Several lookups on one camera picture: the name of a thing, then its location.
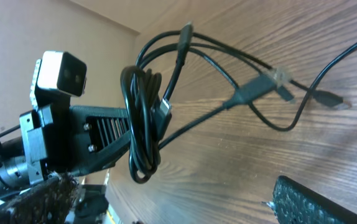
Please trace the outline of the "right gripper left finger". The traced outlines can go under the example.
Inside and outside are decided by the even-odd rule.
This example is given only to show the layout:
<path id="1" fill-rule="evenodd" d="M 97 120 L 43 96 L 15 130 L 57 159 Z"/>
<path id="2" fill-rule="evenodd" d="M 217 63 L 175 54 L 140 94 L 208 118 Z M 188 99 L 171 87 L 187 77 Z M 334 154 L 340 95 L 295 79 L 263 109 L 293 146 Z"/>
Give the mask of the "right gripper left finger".
<path id="1" fill-rule="evenodd" d="M 71 174 L 53 174 L 0 206 L 0 224 L 65 223 L 77 198 L 78 182 Z"/>

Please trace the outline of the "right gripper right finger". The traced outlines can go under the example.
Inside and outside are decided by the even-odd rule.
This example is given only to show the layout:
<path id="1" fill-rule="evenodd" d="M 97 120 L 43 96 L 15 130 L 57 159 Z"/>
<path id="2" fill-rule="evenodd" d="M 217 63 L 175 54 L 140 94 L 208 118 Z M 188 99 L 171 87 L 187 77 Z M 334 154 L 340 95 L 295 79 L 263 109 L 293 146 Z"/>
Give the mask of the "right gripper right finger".
<path id="1" fill-rule="evenodd" d="M 272 200 L 264 202 L 279 223 L 357 223 L 357 214 L 293 179 L 278 176 Z"/>

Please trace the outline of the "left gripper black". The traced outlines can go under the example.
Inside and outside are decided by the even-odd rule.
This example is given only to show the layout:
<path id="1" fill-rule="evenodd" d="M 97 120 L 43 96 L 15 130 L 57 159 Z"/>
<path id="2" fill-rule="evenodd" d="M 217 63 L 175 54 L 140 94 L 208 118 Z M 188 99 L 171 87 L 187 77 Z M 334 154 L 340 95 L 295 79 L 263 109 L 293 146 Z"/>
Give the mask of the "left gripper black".
<path id="1" fill-rule="evenodd" d="M 71 172 L 84 176 L 110 167 L 131 143 L 128 114 L 124 108 L 71 106 Z M 19 117 L 30 185 L 48 179 L 52 172 L 69 170 L 68 108 L 50 104 Z"/>

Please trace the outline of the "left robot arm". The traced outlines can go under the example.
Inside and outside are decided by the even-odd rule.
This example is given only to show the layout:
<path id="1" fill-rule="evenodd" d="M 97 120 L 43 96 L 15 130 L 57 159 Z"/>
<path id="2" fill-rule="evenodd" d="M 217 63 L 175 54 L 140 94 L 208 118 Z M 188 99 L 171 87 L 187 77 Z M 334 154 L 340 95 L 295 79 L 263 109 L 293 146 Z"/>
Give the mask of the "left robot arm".
<path id="1" fill-rule="evenodd" d="M 81 177 L 115 166 L 131 137 L 126 110 L 47 105 L 19 118 L 21 136 L 0 142 L 0 198 L 52 173 Z"/>

